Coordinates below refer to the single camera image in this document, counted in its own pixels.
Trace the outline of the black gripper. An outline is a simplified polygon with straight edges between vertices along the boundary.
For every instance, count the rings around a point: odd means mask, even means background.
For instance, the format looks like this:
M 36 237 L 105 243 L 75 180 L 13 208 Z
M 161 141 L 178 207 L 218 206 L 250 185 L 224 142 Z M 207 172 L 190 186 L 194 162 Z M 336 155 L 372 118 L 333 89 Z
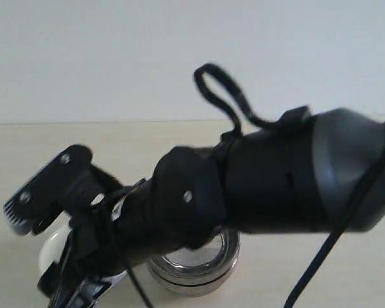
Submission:
M 134 267 L 148 259 L 147 205 L 57 206 L 40 219 L 37 230 L 61 214 L 69 216 L 61 256 L 38 281 L 49 307 L 95 307 L 118 280 L 129 277 L 144 304 L 148 296 Z

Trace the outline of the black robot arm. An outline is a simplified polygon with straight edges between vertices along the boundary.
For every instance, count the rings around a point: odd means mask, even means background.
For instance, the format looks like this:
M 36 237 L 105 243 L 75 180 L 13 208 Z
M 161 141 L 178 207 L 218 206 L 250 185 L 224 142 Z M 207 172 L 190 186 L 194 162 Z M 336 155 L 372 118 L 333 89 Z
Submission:
M 226 133 L 214 147 L 174 147 L 130 186 L 85 164 L 51 204 L 70 214 L 71 230 L 38 281 L 50 307 L 94 307 L 113 277 L 223 231 L 327 233 L 285 302 L 292 307 L 343 233 L 385 216 L 385 122 L 335 109 Z

